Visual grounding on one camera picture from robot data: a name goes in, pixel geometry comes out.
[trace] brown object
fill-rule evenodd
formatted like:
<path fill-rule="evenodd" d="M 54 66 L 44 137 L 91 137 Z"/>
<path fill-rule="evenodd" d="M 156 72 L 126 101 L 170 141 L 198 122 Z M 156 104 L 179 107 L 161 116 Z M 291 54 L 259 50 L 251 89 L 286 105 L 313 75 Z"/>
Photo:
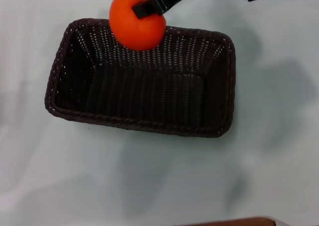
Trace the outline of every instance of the brown object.
<path fill-rule="evenodd" d="M 267 218 L 253 218 L 244 220 L 234 220 L 226 222 L 217 222 L 210 224 L 201 224 L 195 226 L 276 226 L 275 221 Z"/>
<path fill-rule="evenodd" d="M 108 20 L 71 23 L 45 107 L 66 120 L 181 136 L 219 137 L 234 111 L 235 49 L 222 33 L 167 27 L 151 51 L 131 51 Z"/>

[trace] orange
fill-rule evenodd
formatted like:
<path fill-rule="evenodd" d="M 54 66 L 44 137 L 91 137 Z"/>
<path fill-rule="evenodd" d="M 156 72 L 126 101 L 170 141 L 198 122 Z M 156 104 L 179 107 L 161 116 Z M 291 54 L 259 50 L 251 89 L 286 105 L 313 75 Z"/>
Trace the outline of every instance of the orange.
<path fill-rule="evenodd" d="M 166 20 L 162 15 L 138 19 L 132 7 L 142 0 L 113 0 L 110 8 L 110 27 L 116 39 L 132 50 L 155 48 L 162 40 Z"/>

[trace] dark brown basket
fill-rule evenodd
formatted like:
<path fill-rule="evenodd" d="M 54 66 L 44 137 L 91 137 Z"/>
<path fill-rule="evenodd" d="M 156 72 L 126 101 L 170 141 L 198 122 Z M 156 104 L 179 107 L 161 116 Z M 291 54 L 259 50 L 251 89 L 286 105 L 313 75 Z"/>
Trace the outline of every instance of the dark brown basket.
<path fill-rule="evenodd" d="M 45 107 L 66 120 L 219 137 L 234 111 L 235 49 L 222 33 L 167 27 L 151 51 L 121 46 L 105 19 L 71 23 L 56 54 Z"/>

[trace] white table surface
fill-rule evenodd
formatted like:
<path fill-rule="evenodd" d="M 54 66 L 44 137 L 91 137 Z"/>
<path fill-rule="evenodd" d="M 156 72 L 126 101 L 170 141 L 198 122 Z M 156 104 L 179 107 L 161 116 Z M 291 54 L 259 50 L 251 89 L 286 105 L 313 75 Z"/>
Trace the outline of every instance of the white table surface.
<path fill-rule="evenodd" d="M 0 225 L 319 224 L 319 0 L 185 0 L 167 24 L 228 34 L 235 120 L 219 139 L 68 122 L 44 108 L 73 20 L 112 0 L 0 0 Z"/>

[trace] rectangular basket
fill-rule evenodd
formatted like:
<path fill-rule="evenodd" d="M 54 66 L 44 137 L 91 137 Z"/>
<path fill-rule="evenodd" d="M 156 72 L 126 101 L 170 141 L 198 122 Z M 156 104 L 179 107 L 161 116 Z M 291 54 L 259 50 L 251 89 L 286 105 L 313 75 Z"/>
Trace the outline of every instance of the rectangular basket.
<path fill-rule="evenodd" d="M 105 19 L 71 23 L 45 95 L 54 116 L 123 129 L 219 137 L 234 111 L 235 49 L 225 34 L 167 27 L 158 47 L 131 51 Z"/>

